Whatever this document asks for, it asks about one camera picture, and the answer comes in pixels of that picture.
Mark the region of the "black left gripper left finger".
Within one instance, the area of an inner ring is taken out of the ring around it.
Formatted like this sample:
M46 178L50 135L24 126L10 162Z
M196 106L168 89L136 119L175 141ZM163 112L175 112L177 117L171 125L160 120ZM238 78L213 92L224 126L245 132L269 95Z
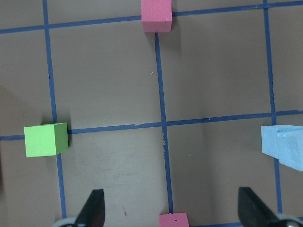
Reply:
M103 227L105 223L104 190L92 190L75 220L77 227Z

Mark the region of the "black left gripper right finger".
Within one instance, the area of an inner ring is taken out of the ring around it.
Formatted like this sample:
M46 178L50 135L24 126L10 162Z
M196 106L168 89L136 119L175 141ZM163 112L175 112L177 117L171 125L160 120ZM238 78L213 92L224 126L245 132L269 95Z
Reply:
M238 218L243 227L278 227L279 219L249 187L238 188Z

